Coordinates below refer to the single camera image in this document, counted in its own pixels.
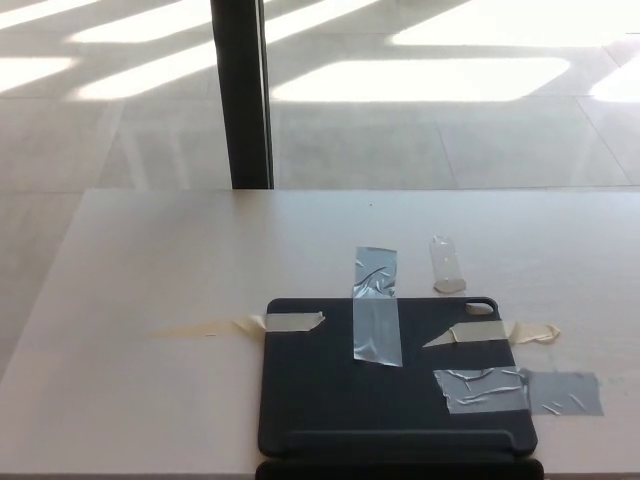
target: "tabletop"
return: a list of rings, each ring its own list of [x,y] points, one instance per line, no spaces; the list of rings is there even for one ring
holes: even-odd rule
[[[603,417],[534,417],[548,475],[640,474],[639,193],[124,190],[85,194],[0,383],[0,473],[252,477],[260,345],[153,333],[349,297],[357,246],[436,296],[433,235],[468,295],[562,330],[518,364],[600,380]]]

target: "tiled floor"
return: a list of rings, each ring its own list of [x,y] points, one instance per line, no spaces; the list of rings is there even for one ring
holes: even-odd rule
[[[638,0],[265,0],[279,188],[635,188]],[[0,375],[88,188],[228,188],[208,0],[0,2]]]

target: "crumpled tape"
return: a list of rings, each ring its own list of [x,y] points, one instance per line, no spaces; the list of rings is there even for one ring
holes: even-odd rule
[[[222,335],[245,335],[263,340],[266,332],[308,332],[324,321],[317,313],[269,313],[266,316],[245,315],[232,320],[170,328],[153,334],[156,338],[202,338]]]
[[[555,325],[528,324],[521,322],[456,323],[439,337],[427,342],[425,347],[435,347],[451,343],[484,342],[489,340],[509,340],[511,345],[537,342],[549,344],[555,342],[560,329]]]

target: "black window frame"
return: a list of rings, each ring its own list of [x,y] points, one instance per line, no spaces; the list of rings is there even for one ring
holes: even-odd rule
[[[234,189],[273,189],[263,0],[211,0]]]

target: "tape strip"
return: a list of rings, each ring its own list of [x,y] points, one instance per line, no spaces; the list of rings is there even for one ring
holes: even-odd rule
[[[233,320],[162,330],[153,336],[159,338],[202,338],[220,335],[245,335],[263,340],[265,332],[308,332],[320,325],[324,319],[322,312],[270,313],[264,317],[246,315]]]
[[[456,293],[467,288],[467,282],[462,278],[458,254],[453,240],[449,237],[434,236],[431,245],[431,262],[435,275],[435,288],[440,293]]]
[[[451,414],[526,410],[527,400],[520,377],[501,369],[436,370],[433,374],[447,400]]]
[[[537,342],[553,343],[560,335],[560,329],[554,325],[537,325],[521,322],[487,322],[456,323],[439,337],[427,342],[425,347],[435,347],[450,343],[484,342],[489,340],[509,340],[511,345]]]
[[[395,298],[397,252],[358,247],[353,286],[353,358],[402,366]]]
[[[533,415],[604,415],[593,373],[516,366],[433,372],[451,414],[529,409]]]
[[[595,374],[520,371],[533,415],[604,415]]]

